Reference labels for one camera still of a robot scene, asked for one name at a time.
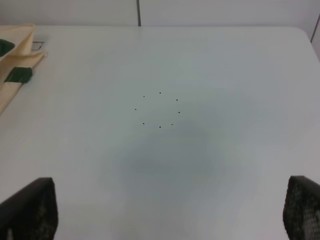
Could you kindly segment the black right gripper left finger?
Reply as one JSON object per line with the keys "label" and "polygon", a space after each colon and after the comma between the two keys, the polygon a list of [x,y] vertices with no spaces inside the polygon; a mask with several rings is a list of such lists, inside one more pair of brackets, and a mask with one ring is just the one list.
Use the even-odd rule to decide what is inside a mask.
{"label": "black right gripper left finger", "polygon": [[40,177],[0,204],[2,240],[53,240],[59,224],[55,183]]}

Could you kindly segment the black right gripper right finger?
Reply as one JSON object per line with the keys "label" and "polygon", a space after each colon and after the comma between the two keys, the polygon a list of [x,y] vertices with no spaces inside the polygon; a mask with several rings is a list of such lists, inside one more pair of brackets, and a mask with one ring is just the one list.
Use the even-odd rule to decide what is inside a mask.
{"label": "black right gripper right finger", "polygon": [[305,176],[288,181],[282,220],[290,240],[320,238],[320,185]]}

